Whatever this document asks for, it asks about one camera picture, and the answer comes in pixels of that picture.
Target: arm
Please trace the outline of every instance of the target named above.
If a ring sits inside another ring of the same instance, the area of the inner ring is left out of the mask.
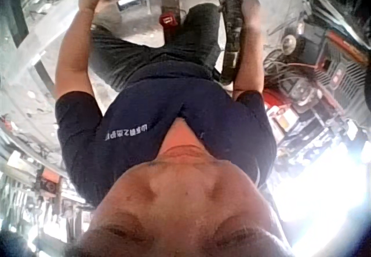
[[[262,92],[264,88],[263,37],[260,32],[260,4],[258,0],[243,0],[245,28],[241,38],[241,61],[234,81],[233,97],[244,91]]]
[[[88,76],[90,26],[99,0],[79,0],[79,11],[64,36],[56,70],[55,97],[72,91],[94,96]]]

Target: man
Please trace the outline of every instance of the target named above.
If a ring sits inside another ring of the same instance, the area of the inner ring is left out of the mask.
[[[79,0],[56,73],[64,162],[97,207],[67,255],[286,256],[276,216],[257,189],[276,153],[261,96],[259,2],[243,0],[233,98],[212,81],[216,6],[190,9],[171,44],[149,48],[101,24],[90,31],[98,3]],[[120,92],[104,117],[88,77],[89,51],[94,71]]]

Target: leg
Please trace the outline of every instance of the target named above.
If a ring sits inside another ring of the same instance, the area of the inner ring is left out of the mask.
[[[94,17],[89,67],[115,91],[124,89],[128,78],[150,61],[151,48],[132,44],[119,35],[121,16],[118,8],[108,6]]]
[[[220,54],[219,22],[220,13],[216,5],[204,3],[194,6],[179,35],[166,46],[168,53],[205,66],[212,72]]]

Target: short sleeve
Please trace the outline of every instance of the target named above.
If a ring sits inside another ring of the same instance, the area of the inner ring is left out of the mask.
[[[70,92],[57,101],[56,119],[67,173],[77,192],[90,201],[95,189],[94,142],[102,113],[92,95]]]
[[[255,139],[250,148],[254,151],[260,169],[260,183],[262,185],[272,171],[277,154],[277,144],[274,139],[272,127],[265,111],[264,99],[257,91],[246,91],[239,95],[237,102],[242,103],[252,116],[251,132],[256,132],[259,138]]]

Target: navy t-shirt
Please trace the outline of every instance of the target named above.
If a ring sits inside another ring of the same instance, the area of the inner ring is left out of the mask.
[[[156,158],[177,117],[211,155],[230,160],[257,185],[265,182],[277,150],[261,94],[247,91],[235,102],[217,83],[192,76],[131,84],[104,116],[93,96],[70,92],[57,101],[56,117],[67,172],[94,206],[130,167]]]

